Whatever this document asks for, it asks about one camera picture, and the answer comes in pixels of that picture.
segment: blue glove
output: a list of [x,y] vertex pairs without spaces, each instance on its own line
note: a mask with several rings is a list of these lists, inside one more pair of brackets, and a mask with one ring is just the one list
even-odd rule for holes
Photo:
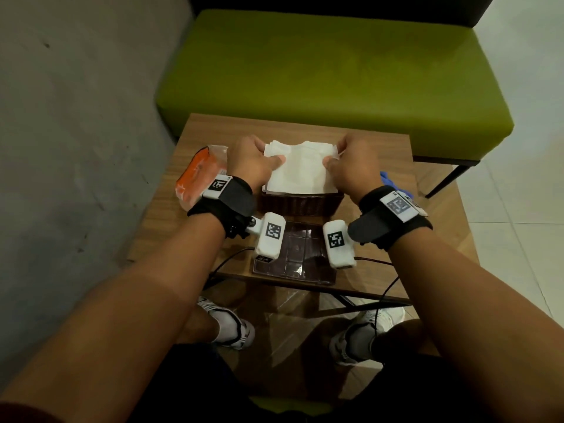
[[401,188],[398,188],[398,186],[395,185],[394,182],[387,177],[387,172],[380,171],[380,179],[382,180],[384,185],[390,185],[391,187],[394,187],[397,191],[402,191],[405,194],[407,194],[410,198],[413,199],[413,195],[409,191],[402,190]]

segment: tissue paper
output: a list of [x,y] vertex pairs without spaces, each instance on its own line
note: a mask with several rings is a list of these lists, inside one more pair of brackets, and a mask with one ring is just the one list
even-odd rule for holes
[[323,166],[325,156],[338,158],[337,147],[325,142],[286,145],[278,141],[266,144],[264,155],[285,155],[286,162],[272,173],[266,193],[322,194],[337,189]]

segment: green bench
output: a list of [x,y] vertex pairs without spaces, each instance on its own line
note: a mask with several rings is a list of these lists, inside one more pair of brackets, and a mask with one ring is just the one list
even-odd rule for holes
[[474,31],[434,23],[204,10],[156,101],[178,136],[190,113],[409,134],[459,165],[428,197],[513,129]]

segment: white sock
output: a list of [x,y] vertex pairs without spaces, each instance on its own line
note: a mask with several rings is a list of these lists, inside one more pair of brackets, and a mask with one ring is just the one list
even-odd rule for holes
[[361,359],[372,359],[372,342],[376,337],[374,328],[368,324],[357,328],[350,336],[348,348],[350,353]]
[[217,320],[219,324],[219,333],[214,341],[223,343],[237,338],[237,322],[229,312],[225,311],[211,311],[209,315]]

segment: wicker basket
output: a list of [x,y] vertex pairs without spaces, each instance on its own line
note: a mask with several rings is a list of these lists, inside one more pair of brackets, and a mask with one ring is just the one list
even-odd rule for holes
[[343,193],[266,194],[258,196],[260,213],[274,212],[282,216],[332,216],[344,198]]

